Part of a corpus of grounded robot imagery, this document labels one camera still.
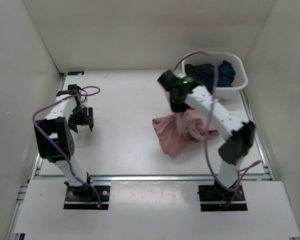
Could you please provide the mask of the pink trousers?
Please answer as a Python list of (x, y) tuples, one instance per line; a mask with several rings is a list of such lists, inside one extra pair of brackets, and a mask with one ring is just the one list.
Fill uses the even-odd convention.
[(194, 108), (152, 119), (161, 150), (171, 158), (207, 137), (217, 137), (219, 132), (212, 125), (206, 133), (207, 123), (208, 120)]

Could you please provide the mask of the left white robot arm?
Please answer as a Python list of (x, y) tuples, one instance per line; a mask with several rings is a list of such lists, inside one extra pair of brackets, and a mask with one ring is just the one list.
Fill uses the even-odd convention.
[(78, 132), (78, 126), (88, 126), (90, 130), (94, 127), (93, 108), (87, 107), (88, 98), (82, 96), (85, 92), (76, 84), (68, 85), (56, 94), (56, 103), (44, 119), (33, 116), (32, 120), (40, 157), (62, 171), (67, 178), (64, 184), (73, 195), (87, 201), (95, 196), (95, 188), (88, 172), (74, 157), (72, 136), (72, 132)]

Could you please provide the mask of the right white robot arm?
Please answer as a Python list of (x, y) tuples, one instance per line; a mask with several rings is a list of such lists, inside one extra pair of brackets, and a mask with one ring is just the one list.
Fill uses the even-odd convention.
[(253, 146), (256, 126), (252, 121), (243, 122), (215, 100), (215, 94), (190, 76), (176, 76), (171, 70), (160, 75), (158, 83), (169, 93), (170, 109), (183, 113), (193, 108), (207, 119), (224, 140), (218, 149), (221, 165), (213, 174), (214, 193), (220, 200), (228, 199), (240, 186), (240, 166)]

